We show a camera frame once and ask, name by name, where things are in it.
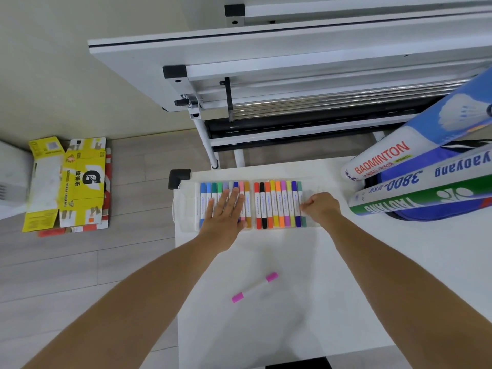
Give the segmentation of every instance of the forearm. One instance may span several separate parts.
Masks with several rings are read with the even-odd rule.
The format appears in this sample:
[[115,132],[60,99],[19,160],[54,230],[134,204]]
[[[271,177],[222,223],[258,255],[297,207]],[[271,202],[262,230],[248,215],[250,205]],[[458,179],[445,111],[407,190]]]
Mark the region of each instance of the forearm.
[[26,368],[137,369],[217,256],[202,237],[120,282]]
[[492,367],[492,324],[417,263],[340,214],[321,223],[413,367]]

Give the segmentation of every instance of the white table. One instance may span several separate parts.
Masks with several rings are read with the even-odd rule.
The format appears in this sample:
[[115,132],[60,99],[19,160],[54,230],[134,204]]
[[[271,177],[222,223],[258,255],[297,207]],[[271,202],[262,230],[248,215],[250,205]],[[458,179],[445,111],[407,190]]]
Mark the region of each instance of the white table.
[[[492,320],[492,208],[436,222],[357,217],[342,179],[350,157],[193,173],[191,180],[319,177],[354,223],[421,264]],[[175,197],[181,194],[175,191]],[[192,239],[176,218],[176,246]],[[263,292],[231,297],[269,272]],[[322,228],[243,231],[178,314],[180,369],[253,368],[393,344]]]

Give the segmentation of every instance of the white wall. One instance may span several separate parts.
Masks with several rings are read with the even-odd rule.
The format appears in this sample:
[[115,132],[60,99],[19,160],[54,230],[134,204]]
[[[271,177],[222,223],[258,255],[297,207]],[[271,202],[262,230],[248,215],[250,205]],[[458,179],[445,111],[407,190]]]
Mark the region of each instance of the white wall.
[[89,54],[87,39],[188,30],[179,0],[1,0],[0,140],[193,128]]

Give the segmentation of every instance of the hand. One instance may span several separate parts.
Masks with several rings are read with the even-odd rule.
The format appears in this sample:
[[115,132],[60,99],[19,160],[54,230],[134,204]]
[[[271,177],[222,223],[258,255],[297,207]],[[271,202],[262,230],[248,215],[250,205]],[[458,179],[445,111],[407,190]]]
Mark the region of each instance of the hand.
[[244,194],[241,194],[236,207],[234,207],[238,194],[239,189],[235,187],[226,203],[229,189],[225,189],[217,203],[215,212],[213,199],[210,199],[207,205],[205,220],[198,236],[211,245],[217,246],[219,252],[229,249],[236,240],[238,233],[246,226],[245,221],[238,223],[244,204]]
[[299,208],[321,225],[330,215],[341,215],[340,203],[330,193],[314,194]]

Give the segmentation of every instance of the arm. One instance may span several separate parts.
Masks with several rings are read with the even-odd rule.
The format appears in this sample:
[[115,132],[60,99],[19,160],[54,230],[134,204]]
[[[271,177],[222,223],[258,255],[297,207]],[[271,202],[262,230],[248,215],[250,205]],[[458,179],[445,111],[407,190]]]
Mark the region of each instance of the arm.
[[64,329],[25,369],[138,369],[215,257],[231,247],[244,196],[213,200],[198,236],[121,281]]
[[492,367],[492,324],[432,274],[341,215],[329,193],[301,210],[329,233],[379,321],[414,368]]

